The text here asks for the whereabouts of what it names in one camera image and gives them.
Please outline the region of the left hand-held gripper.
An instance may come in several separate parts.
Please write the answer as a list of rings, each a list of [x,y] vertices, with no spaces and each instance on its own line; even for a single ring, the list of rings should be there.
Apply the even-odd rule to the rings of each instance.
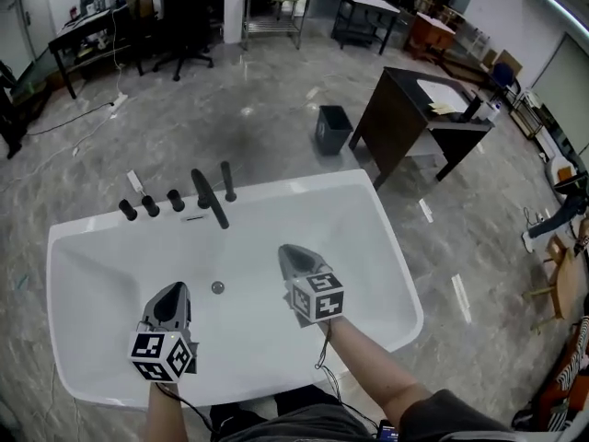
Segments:
[[[190,324],[190,291],[184,283],[166,286],[147,302],[128,352],[145,380],[178,382],[196,372],[198,344],[191,338]]]

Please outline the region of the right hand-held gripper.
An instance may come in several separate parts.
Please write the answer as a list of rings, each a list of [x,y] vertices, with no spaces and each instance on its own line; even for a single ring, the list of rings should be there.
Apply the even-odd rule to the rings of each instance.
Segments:
[[[301,327],[326,322],[343,312],[344,287],[318,253],[294,244],[278,249],[285,297]]]

